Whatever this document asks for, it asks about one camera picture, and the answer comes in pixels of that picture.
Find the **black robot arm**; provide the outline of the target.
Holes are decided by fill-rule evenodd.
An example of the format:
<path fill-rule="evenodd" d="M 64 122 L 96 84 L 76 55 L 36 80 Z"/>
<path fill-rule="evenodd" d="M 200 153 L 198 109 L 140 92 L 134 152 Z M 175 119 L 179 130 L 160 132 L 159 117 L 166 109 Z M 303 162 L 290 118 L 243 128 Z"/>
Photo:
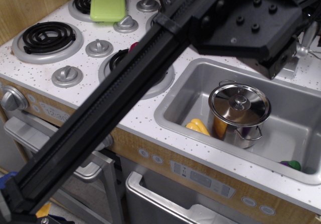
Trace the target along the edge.
<path fill-rule="evenodd" d="M 320 16 L 320 0 L 160 0 L 162 12 L 121 64 L 1 190 L 2 223 L 36 212 L 189 46 L 256 60 L 273 79 L 294 36 Z"/>

